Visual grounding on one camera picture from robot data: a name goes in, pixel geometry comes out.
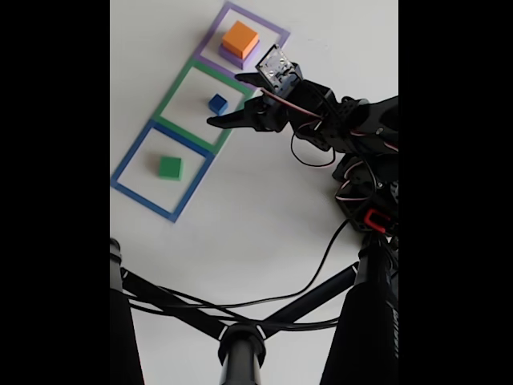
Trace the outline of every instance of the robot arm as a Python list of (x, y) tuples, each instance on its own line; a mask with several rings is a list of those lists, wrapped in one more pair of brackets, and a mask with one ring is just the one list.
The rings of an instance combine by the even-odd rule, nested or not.
[[(342, 183), (336, 196), (342, 211), (359, 232), (398, 236), (398, 96), (380, 103), (345, 96), (338, 103), (331, 89), (303, 79), (299, 65), (278, 46), (256, 68), (256, 73), (235, 77), (260, 87), (263, 95), (248, 100), (243, 110), (207, 123), (257, 132), (281, 132), (290, 123), (298, 139), (325, 152), (345, 153), (333, 173)], [(368, 197), (369, 209), (353, 217)]]

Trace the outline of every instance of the black tripod leg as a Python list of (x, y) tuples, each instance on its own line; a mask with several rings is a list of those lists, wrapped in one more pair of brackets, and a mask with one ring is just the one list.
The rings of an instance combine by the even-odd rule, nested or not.
[(373, 236), (359, 257), (321, 385), (398, 383), (399, 304), (390, 289), (389, 254)]

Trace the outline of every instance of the purple square outline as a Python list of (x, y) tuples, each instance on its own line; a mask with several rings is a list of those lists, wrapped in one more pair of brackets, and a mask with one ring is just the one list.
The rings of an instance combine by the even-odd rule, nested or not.
[[(229, 10), (234, 10), (235, 12), (242, 14), (246, 18), (250, 18), (253, 21), (260, 23), (262, 26), (265, 26), (266, 28), (269, 28), (270, 30), (273, 30), (274, 32), (279, 34), (280, 38), (278, 39), (277, 44), (280, 47), (283, 47), (285, 45), (285, 43), (287, 42), (287, 39), (290, 36), (290, 32), (288, 32), (287, 30), (284, 30), (283, 28), (280, 28), (276, 24), (273, 24), (273, 23), (265, 20), (264, 18), (261, 18), (260, 16), (256, 16), (254, 13), (249, 12), (248, 10), (245, 10), (244, 8), (242, 8), (240, 6), (233, 4), (232, 2), (226, 2), (223, 5), (223, 8), (221, 8), (221, 11), (219, 12), (219, 14), (214, 19), (207, 34), (203, 37), (203, 40), (201, 40), (200, 45), (194, 50), (192, 57), (194, 59), (202, 62), (203, 64), (213, 68), (214, 70), (219, 71), (221, 74), (226, 75), (232, 79), (235, 79), (235, 72), (231, 72), (231, 71), (227, 70), (226, 68), (220, 66), (219, 64), (214, 63), (212, 60), (209, 60), (209, 59), (201, 56), (201, 51), (203, 51), (203, 49), (207, 46), (207, 44), (210, 41), (210, 39), (212, 38), (212, 36), (216, 33), (217, 28), (219, 27), (219, 25), (223, 21), (224, 16), (226, 16), (226, 14), (228, 13)], [(244, 85), (248, 88), (251, 88), (252, 90), (257, 89), (252, 84), (244, 83)]]

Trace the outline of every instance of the green square outline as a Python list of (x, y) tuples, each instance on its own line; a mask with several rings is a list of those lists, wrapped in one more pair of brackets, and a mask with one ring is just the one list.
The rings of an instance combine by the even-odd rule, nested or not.
[(152, 119), (159, 122), (165, 128), (169, 128), (170, 130), (176, 132), (177, 134), (182, 135), (183, 137), (189, 139), (191, 142), (196, 143), (198, 146), (204, 148), (205, 150), (211, 152), (214, 155), (217, 155), (217, 153), (222, 149), (224, 142), (226, 142), (226, 139), (229, 137), (230, 133), (232, 132), (231, 129), (229, 130), (223, 130), (221, 133), (219, 139), (215, 144), (210, 144), (209, 142), (201, 139), (200, 137), (192, 134), (191, 132), (185, 130), (184, 128), (174, 124), (173, 122), (170, 122), (169, 120), (165, 119), (161, 116), (162, 111), (166, 108), (166, 106), (169, 104), (169, 101), (173, 97), (173, 95), (176, 93), (176, 90), (178, 90), (178, 87), (180, 84), (184, 81), (185, 76), (187, 76), (187, 73), (191, 70), (191, 68), (196, 68), (202, 72), (204, 72), (207, 75), (210, 75), (214, 79), (219, 80), (222, 83), (227, 84), (231, 88), (236, 89), (237, 91), (241, 92), (243, 97), (239, 105), (237, 106), (236, 110), (240, 110), (244, 107), (244, 103), (250, 99), (253, 95), (254, 90), (247, 88), (237, 82), (235, 79), (229, 78), (226, 75), (221, 74), (220, 72), (214, 70), (213, 68), (203, 64), (202, 62), (190, 58), (186, 63), (184, 68), (182, 68), (182, 71), (178, 74), (176, 77), (174, 83), (172, 84), (171, 88), (169, 89), (168, 93), (164, 96), (162, 101), (160, 102), (159, 106), (157, 107), (156, 111), (153, 113)]

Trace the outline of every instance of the blue square outline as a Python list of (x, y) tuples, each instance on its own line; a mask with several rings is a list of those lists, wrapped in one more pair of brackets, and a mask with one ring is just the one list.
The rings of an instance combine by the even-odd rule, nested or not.
[[(182, 144), (183, 146), (193, 150), (194, 152), (202, 155), (205, 158), (205, 162), (200, 167), (200, 170), (192, 180), (191, 184), (189, 185), (188, 189), (185, 191), (184, 196), (178, 202), (178, 205), (176, 206), (176, 209), (173, 213), (168, 212), (165, 209), (162, 209), (160, 206), (156, 205), (155, 203), (149, 201), (145, 197), (140, 196), (137, 192), (130, 190), (128, 187), (123, 186), (118, 182), (119, 177), (123, 173), (124, 169), (128, 166), (128, 163), (130, 163), (131, 158), (135, 155), (137, 150), (139, 149), (140, 145), (143, 143), (144, 139), (146, 138), (147, 134), (152, 130), (156, 130), (165, 136), (169, 137), (172, 140), (177, 141), (178, 143)], [(200, 184), (201, 180), (203, 179), (205, 173), (207, 172), (208, 168), (212, 164), (214, 160), (214, 155), (205, 150), (204, 148), (198, 146), (194, 142), (190, 141), (187, 138), (184, 138), (182, 135), (177, 134), (176, 132), (169, 130), (168, 128), (165, 128), (162, 124), (156, 122), (155, 120), (149, 120), (144, 126), (143, 131), (137, 136), (137, 139), (135, 139), (135, 142), (130, 147), (128, 152), (125, 154), (124, 158), (121, 160), (121, 163), (119, 163), (119, 166), (114, 171), (114, 173), (111, 176), (111, 187), (115, 188), (119, 192), (123, 193), (127, 197), (130, 197), (134, 201), (142, 204), (143, 206), (146, 206), (151, 211), (159, 214), (160, 216), (170, 220), (171, 222), (176, 222), (182, 211), (184, 210), (186, 204), (189, 202), (189, 200), (192, 197), (192, 194), (196, 191), (196, 188)]]

